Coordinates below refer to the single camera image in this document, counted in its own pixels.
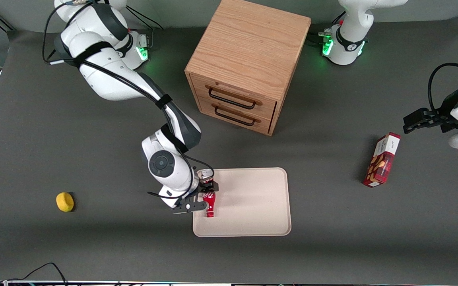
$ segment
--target wall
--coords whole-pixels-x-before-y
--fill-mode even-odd
[[[251,0],[305,15],[312,23],[330,22],[343,9],[336,0]],[[128,4],[164,27],[204,27],[220,0],[128,0]],[[0,14],[17,29],[43,31],[53,9],[52,0],[0,0]],[[142,25],[122,11],[130,27]],[[405,5],[374,10],[377,22],[446,20],[458,16],[458,0],[409,0]],[[61,31],[64,22],[54,15],[49,31]]]

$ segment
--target yellow sponge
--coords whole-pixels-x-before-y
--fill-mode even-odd
[[[73,209],[74,203],[72,195],[67,192],[59,193],[56,196],[56,204],[58,205],[59,210],[63,212],[69,212]]]

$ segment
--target wooden drawer cabinet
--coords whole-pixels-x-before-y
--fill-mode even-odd
[[[200,112],[272,135],[310,23],[222,0],[185,68]]]

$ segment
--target red bottle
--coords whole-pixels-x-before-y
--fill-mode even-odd
[[[208,208],[206,209],[206,217],[214,216],[214,206],[215,206],[215,192],[207,192],[202,195],[202,200],[208,203]]]

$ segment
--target green led light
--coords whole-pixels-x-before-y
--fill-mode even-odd
[[[358,55],[361,54],[361,52],[363,51],[363,46],[365,45],[365,41],[363,41],[363,43],[361,44],[361,47],[360,47],[360,51],[358,52]]]
[[[329,39],[323,46],[323,54],[325,56],[329,55],[331,52],[331,47],[333,47],[333,40]]]
[[[142,61],[147,60],[147,49],[146,48],[135,47],[135,49],[137,50],[137,53],[139,54],[140,59]]]

